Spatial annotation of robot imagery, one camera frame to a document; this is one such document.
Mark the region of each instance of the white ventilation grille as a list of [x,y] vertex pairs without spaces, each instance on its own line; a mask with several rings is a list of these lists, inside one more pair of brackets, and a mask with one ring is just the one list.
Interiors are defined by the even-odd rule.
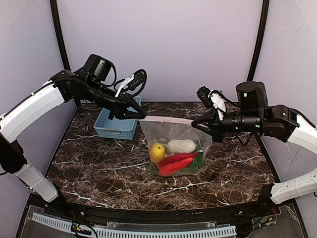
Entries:
[[[33,213],[32,221],[38,222],[40,224],[52,227],[54,229],[71,233],[70,227],[71,223],[68,221],[58,220],[56,218],[47,217],[43,214]],[[81,226],[83,229],[89,230],[86,226]],[[99,238],[225,238],[235,236],[236,227],[223,227],[214,228],[209,230],[192,231],[192,232],[161,232],[161,233],[151,233],[151,232],[126,232],[126,231],[116,231],[104,228],[94,228],[97,232]],[[94,233],[91,236],[81,235],[84,237],[96,237]]]

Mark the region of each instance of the red pepper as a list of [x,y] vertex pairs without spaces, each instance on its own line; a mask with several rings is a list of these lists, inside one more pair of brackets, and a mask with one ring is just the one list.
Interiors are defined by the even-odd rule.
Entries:
[[172,155],[172,156],[166,157],[161,162],[159,162],[158,167],[160,168],[160,167],[163,167],[164,165],[173,163],[175,161],[187,159],[187,158],[195,158],[198,154],[199,154],[199,152],[192,153],[192,154],[181,153],[181,154],[177,154],[177,155]]
[[170,163],[161,167],[158,173],[161,176],[169,176],[175,173],[176,171],[179,171],[185,168],[186,166],[189,166],[193,161],[194,161],[194,158],[186,158],[183,160],[175,161],[173,163]]

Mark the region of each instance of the transparent bag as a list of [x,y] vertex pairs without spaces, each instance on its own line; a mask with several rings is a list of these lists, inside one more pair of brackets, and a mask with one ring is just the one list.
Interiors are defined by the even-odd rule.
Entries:
[[149,146],[152,175],[190,175],[204,169],[212,138],[193,128],[192,120],[147,116],[139,122]]

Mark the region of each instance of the yellow lemon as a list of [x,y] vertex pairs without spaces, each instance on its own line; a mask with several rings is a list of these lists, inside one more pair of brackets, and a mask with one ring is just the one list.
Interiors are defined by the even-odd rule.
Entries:
[[162,144],[156,143],[150,149],[150,160],[159,163],[164,159],[165,148]]

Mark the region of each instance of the blue basket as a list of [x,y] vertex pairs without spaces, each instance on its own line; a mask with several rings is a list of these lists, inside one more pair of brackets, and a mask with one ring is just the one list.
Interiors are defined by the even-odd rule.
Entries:
[[[142,97],[134,97],[135,101],[141,105]],[[129,111],[136,112],[133,108],[129,108]],[[110,111],[103,108],[96,120],[94,129],[99,137],[120,139],[120,140],[133,140],[135,129],[137,128],[137,119],[119,120],[114,118],[109,120]]]

